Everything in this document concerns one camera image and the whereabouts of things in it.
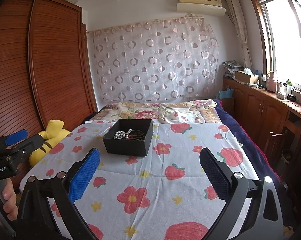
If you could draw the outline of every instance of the sliding wardrobe door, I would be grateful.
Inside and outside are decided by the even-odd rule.
[[[29,68],[44,125],[62,120],[74,129],[93,112],[83,66],[81,11],[35,0],[30,23]]]
[[[43,129],[34,104],[27,63],[33,0],[5,0],[0,8],[0,136]]]

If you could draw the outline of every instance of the window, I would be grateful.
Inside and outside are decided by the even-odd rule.
[[[266,71],[301,89],[301,6],[295,0],[252,0],[263,35]]]

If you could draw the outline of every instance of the air conditioner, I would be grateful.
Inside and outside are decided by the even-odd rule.
[[[224,16],[221,0],[179,0],[177,12]]]

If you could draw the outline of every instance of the yellow plush toy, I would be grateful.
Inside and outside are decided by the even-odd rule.
[[[63,140],[70,132],[63,129],[64,122],[60,120],[50,120],[46,131],[39,132],[45,140],[41,148],[33,151],[29,157],[29,162],[34,167],[56,144]]]

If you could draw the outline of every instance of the floral blanket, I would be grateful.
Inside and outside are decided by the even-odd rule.
[[[173,104],[119,102],[105,106],[91,121],[153,119],[155,123],[221,123],[215,107],[211,99]]]
[[[200,165],[203,147],[233,172],[258,179],[237,139],[223,124],[154,123],[146,157],[108,154],[102,136],[111,125],[80,125],[20,184],[22,191],[31,175],[47,179],[68,171],[92,147],[97,148],[101,162],[75,205],[99,240],[201,240],[225,205]],[[241,229],[250,199],[246,201],[229,238]],[[49,203],[62,235],[71,238],[54,200]]]

